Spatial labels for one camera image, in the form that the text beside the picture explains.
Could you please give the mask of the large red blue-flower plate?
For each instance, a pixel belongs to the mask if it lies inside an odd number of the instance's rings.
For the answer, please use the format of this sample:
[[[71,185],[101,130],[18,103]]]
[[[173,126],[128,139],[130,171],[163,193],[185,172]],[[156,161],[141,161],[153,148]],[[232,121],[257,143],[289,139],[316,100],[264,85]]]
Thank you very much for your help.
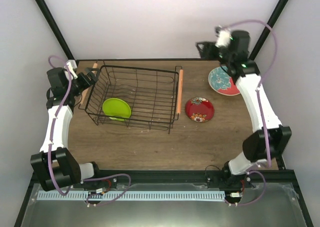
[[[208,83],[214,91],[221,95],[237,96],[240,94],[232,78],[228,75],[225,65],[216,67],[210,71]]]

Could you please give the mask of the lime green plate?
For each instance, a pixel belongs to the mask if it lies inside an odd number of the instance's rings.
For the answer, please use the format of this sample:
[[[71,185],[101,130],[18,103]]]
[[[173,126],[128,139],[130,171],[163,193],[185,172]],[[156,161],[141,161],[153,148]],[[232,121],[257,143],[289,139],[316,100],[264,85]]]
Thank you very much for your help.
[[[131,117],[132,110],[127,102],[119,98],[108,98],[102,104],[103,113],[111,120],[123,122]]]

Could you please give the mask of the small red floral plate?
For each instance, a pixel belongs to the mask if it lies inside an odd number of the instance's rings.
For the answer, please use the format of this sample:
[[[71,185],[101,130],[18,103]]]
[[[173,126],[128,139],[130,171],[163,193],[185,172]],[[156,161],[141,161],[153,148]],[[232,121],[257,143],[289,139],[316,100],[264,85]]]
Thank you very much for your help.
[[[208,122],[215,115],[213,104],[203,97],[189,99],[184,106],[184,110],[187,117],[197,123]]]

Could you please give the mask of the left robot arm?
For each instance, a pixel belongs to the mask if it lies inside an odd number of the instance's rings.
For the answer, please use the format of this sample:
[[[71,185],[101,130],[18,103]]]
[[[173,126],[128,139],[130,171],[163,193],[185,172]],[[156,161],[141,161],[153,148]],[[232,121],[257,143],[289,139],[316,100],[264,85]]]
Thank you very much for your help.
[[[102,183],[98,165],[94,161],[79,164],[68,149],[75,98],[93,86],[100,74],[96,65],[86,68],[85,71],[75,75],[63,67],[47,71],[50,83],[46,93],[48,126],[39,153],[30,158],[33,171],[46,192],[59,191],[81,181],[91,189],[97,189]]]

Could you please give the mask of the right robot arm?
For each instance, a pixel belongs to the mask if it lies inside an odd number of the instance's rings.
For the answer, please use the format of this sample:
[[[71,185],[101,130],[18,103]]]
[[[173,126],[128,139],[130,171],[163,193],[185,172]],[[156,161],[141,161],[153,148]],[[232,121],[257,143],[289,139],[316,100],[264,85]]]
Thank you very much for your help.
[[[242,152],[226,162],[221,170],[223,185],[229,189],[240,178],[260,167],[270,167],[282,155],[292,131],[275,114],[264,91],[260,70],[249,59],[250,34],[245,30],[219,30],[217,40],[197,42],[203,60],[217,60],[231,77],[247,107],[252,134],[242,143]]]

